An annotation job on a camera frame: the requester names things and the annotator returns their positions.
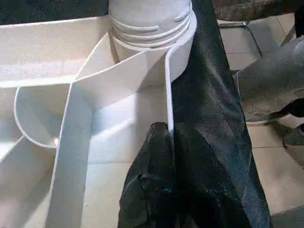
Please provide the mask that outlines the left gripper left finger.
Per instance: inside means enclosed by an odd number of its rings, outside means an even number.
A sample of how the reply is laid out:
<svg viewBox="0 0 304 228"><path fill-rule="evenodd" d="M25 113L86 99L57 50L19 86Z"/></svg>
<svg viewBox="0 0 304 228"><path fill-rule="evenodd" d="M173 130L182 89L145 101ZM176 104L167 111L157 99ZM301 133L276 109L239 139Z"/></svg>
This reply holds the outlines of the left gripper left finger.
<svg viewBox="0 0 304 228"><path fill-rule="evenodd" d="M119 201L120 228L173 228L176 177L168 126L152 123L126 175Z"/></svg>

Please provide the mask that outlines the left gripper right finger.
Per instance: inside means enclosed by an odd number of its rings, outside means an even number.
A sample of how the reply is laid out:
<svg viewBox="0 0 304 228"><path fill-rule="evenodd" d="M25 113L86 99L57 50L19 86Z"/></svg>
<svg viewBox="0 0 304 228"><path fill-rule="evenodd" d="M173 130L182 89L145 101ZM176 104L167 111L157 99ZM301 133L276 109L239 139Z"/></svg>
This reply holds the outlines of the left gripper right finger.
<svg viewBox="0 0 304 228"><path fill-rule="evenodd" d="M251 226L230 176L200 133L175 130L174 152L180 208L197 227Z"/></svg>

